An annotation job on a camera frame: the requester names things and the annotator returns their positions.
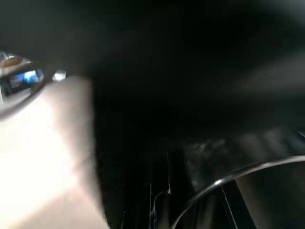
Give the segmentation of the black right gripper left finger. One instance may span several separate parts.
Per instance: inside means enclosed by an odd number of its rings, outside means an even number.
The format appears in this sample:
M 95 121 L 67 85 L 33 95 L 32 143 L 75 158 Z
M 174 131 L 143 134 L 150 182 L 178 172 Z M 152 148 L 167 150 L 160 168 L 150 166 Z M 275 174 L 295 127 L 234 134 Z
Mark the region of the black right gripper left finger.
M 128 163 L 125 204 L 120 229 L 157 229 L 162 207 L 171 195 L 167 153 L 145 153 Z

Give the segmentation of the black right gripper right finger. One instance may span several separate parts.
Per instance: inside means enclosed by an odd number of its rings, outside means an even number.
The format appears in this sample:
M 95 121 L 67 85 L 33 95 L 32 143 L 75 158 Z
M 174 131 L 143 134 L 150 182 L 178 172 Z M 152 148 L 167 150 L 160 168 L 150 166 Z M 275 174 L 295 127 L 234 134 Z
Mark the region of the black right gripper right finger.
M 240 211 L 242 196 L 236 181 L 232 180 L 221 185 L 221 192 L 231 229 L 242 229 L 242 213 Z

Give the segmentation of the metal cup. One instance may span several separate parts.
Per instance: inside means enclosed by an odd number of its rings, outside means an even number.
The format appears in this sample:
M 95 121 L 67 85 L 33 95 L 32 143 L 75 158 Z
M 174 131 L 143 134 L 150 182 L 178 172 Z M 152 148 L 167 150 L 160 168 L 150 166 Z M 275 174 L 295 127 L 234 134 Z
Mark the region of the metal cup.
M 231 229 L 221 185 L 235 180 L 242 229 L 305 229 L 305 155 L 186 158 L 172 189 L 177 208 L 170 229 Z

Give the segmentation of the black drawstring pouch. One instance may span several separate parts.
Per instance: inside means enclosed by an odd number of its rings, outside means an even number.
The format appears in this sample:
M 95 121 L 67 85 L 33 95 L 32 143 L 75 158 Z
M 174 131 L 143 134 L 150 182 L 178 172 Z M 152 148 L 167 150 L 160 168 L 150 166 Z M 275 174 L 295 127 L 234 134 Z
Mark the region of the black drawstring pouch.
M 57 70 L 91 83 L 95 171 L 120 229 L 128 163 L 167 153 L 171 195 L 186 158 L 305 155 L 305 0 L 0 0 L 0 53 L 28 63 L 0 79 L 31 93 Z

